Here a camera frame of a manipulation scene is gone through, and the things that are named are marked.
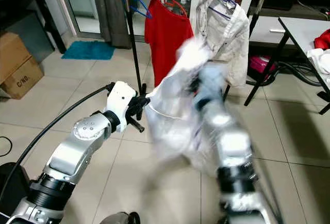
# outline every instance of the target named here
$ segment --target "glass door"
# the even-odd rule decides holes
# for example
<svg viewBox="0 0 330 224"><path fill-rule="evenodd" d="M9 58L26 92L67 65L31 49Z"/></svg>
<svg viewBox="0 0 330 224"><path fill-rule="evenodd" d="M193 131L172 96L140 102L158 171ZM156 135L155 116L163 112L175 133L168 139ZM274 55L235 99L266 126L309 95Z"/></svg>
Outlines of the glass door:
<svg viewBox="0 0 330 224"><path fill-rule="evenodd" d="M95 0L65 0L78 36L100 38Z"/></svg>

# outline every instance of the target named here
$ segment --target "curtain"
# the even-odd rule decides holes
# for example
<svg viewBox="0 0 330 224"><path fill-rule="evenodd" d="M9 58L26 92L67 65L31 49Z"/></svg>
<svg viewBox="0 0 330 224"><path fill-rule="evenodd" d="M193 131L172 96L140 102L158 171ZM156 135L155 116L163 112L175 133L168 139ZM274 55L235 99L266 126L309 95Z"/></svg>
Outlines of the curtain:
<svg viewBox="0 0 330 224"><path fill-rule="evenodd" d="M114 47L131 48L121 0L95 0L101 36Z"/></svg>

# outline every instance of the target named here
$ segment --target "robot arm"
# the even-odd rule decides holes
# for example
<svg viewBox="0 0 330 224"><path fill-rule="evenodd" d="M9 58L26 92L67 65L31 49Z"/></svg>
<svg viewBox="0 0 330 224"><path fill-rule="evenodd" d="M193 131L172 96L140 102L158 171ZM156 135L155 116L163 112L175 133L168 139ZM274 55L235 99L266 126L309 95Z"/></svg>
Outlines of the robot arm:
<svg viewBox="0 0 330 224"><path fill-rule="evenodd" d="M143 131L131 116L141 111L149 100L136 95L126 83L116 82L104 112L98 111L74 124L70 135L51 155L42 174L32 181L30 193L21 200L7 224L60 223L64 207L93 153L111 133L124 131L128 123Z"/></svg>
<svg viewBox="0 0 330 224"><path fill-rule="evenodd" d="M270 224L267 202L254 186L250 136L219 100L204 99L197 106L202 130L215 144L220 206L227 214L219 223Z"/></svg>

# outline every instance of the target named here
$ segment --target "tile floor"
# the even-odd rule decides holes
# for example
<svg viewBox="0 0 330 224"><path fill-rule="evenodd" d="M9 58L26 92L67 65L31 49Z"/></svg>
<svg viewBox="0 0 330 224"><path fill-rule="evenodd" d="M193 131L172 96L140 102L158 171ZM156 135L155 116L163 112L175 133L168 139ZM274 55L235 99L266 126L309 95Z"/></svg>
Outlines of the tile floor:
<svg viewBox="0 0 330 224"><path fill-rule="evenodd" d="M141 77L152 87L149 46L137 43L137 48ZM12 152L0 157L1 164L15 161L43 127L87 93L116 80L137 88L131 51L115 50L110 61L60 56L53 52L42 62L45 76L21 100L0 100L0 135L13 141ZM232 89L226 105L251 133L266 193L270 188L265 169L287 224L329 223L330 113L318 114L325 104L316 96L320 88L279 75L244 107L251 88ZM105 104L104 92L56 124L24 162L30 178L40 174L76 120L102 110ZM6 149L0 142L0 152ZM216 223L219 196L215 179L194 170L184 159L160 163L147 132L140 134L130 126L123 134L112 135L95 153L62 223L97 224L118 211L138 211L142 223Z"/></svg>

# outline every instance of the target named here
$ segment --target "black hose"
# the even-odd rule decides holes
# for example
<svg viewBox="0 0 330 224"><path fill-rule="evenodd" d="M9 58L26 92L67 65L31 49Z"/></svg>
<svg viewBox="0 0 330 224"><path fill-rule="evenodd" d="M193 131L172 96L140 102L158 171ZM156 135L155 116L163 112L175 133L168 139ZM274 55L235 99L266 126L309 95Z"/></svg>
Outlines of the black hose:
<svg viewBox="0 0 330 224"><path fill-rule="evenodd" d="M78 102L74 103L73 105L71 105L69 108L67 108L64 112L62 112L57 118L55 118L50 124L48 124L34 139L33 141L27 146L27 148L23 151L23 153L21 154L21 156L19 157L19 159L17 160L17 162L15 163L13 169L10 171L4 186L2 188L1 194L0 194L0 202L4 196L4 193L6 191L6 187L12 177L12 175L14 174L15 170L18 168L18 166L22 163L23 159L26 157L26 155L28 154L28 152L34 147L34 145L38 142L38 140L51 128L53 127L59 120L61 120L67 113L69 113L70 111L72 111L75 107L77 107L79 104L81 104L82 102L86 101L87 99L91 98L92 96L98 94L99 92L107 89L109 91L111 91L111 89L113 88L114 83L111 83L109 85L106 85L104 87L101 87L100 89L92 92L91 94L88 94L87 96L83 97L82 99L80 99Z"/></svg>
<svg viewBox="0 0 330 224"><path fill-rule="evenodd" d="M12 149L12 142L11 142L11 140L10 140L8 137L6 137L6 136L0 136L0 138L4 138L4 139L6 139L6 140L9 142L9 150L8 150L6 153L0 155L0 157L4 157L4 156L6 156L7 154L10 153L10 151L11 151L11 149Z"/></svg>
<svg viewBox="0 0 330 224"><path fill-rule="evenodd" d="M128 215L128 224L140 224L140 216L136 212L131 212Z"/></svg>
<svg viewBox="0 0 330 224"><path fill-rule="evenodd" d="M274 82L276 76L280 73L280 71L283 71L284 69L288 69L290 70L290 72L297 77L298 79L300 79L301 81L312 85L312 86L321 86L321 84L319 82L313 81L311 79L309 79L307 76L305 76L305 74L303 72L301 72L299 69L302 70L306 70L308 72L314 73L313 70L307 66L303 66L303 65L291 65L289 63L283 62L283 61L279 61L278 62L278 66L275 70L271 71L269 73L269 77L266 81L262 82L260 84L260 86L267 86L271 83ZM256 82L253 81L246 81L246 83L248 85L252 85L255 86Z"/></svg>

